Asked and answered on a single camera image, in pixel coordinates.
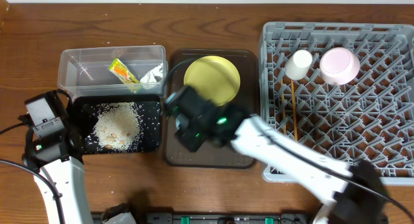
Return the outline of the yellow plate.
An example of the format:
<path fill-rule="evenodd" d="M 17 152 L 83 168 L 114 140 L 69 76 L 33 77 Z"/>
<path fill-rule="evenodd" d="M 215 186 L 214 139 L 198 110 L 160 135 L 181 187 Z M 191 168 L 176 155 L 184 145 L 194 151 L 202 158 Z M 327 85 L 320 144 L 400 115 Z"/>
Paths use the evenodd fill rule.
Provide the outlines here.
<path fill-rule="evenodd" d="M 188 66 L 184 85 L 194 88 L 205 100 L 223 106 L 235 98 L 241 79 L 230 60 L 221 56 L 204 56 Z"/>

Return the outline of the wooden chopstick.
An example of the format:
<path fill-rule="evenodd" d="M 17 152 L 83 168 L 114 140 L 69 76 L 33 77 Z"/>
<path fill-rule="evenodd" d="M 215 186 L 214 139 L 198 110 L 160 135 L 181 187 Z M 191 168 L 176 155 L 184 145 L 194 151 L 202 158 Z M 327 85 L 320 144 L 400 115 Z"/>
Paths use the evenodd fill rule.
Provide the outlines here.
<path fill-rule="evenodd" d="M 284 86 L 284 83 L 283 83 L 283 78 L 282 78 L 282 80 L 281 80 L 281 88 L 283 88 L 283 86 Z M 284 125 L 283 125 L 283 134 L 286 135 L 287 134 L 287 127 L 286 127 L 286 124 L 284 122 L 285 119 L 286 119 L 286 113 L 285 113 L 285 93 L 284 93 L 284 90 L 281 93 L 281 103 L 282 103 L 282 121 L 284 123 Z"/>
<path fill-rule="evenodd" d="M 295 97 L 295 89 L 294 89 L 294 80 L 290 80 L 290 87 L 292 93 L 292 116 L 293 116 L 293 124 L 294 124 L 294 139 L 298 141 L 298 128 L 297 128 L 297 118 L 296 118 L 296 97 Z"/>

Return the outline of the yellow snack wrapper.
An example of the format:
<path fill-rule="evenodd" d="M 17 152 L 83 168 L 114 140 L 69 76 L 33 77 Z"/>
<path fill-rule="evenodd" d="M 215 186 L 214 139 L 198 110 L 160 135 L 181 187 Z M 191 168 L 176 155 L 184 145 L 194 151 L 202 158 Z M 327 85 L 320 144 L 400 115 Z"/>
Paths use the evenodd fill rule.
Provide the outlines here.
<path fill-rule="evenodd" d="M 113 73 L 132 93 L 137 93 L 140 89 L 140 82 L 134 74 L 118 58 L 110 64 L 108 70 Z"/>

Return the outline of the cream paper cup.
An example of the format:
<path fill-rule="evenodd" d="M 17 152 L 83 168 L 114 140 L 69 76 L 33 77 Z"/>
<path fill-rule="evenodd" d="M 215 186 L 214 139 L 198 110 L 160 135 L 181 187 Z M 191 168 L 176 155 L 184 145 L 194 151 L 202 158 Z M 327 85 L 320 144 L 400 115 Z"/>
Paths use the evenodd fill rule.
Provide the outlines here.
<path fill-rule="evenodd" d="M 307 50 L 296 51 L 285 64 L 285 74 L 291 80 L 301 80 L 312 64 L 312 54 Z"/>

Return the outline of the pink bowl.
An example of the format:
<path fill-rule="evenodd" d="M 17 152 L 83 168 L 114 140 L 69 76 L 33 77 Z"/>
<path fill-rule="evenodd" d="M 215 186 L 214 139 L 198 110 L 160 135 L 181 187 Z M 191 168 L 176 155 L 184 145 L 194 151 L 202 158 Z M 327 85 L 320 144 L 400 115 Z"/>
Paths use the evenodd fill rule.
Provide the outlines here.
<path fill-rule="evenodd" d="M 331 85 L 343 85 L 353 80 L 360 70 L 360 60 L 349 49 L 328 50 L 320 60 L 321 77 Z"/>

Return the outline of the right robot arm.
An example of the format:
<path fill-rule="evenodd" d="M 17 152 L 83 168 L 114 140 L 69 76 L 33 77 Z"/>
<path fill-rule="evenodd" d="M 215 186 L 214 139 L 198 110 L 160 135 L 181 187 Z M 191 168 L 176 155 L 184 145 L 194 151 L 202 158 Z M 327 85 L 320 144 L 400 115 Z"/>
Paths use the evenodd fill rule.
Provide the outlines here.
<path fill-rule="evenodd" d="M 313 223 L 379 223 L 387 191 L 373 166 L 324 156 L 284 136 L 236 105 L 175 104 L 169 114 L 187 120 L 182 137 L 229 144 L 236 152 L 273 166 L 322 203 Z"/>

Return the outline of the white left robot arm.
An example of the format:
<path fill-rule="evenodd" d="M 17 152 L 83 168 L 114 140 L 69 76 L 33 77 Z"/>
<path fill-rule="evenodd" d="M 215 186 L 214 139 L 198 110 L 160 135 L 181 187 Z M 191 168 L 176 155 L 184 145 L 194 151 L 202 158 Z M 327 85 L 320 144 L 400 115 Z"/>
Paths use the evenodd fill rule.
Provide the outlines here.
<path fill-rule="evenodd" d="M 92 223 L 81 138 L 62 131 L 34 140 L 29 131 L 25 143 L 23 164 L 34 173 L 49 223 Z"/>

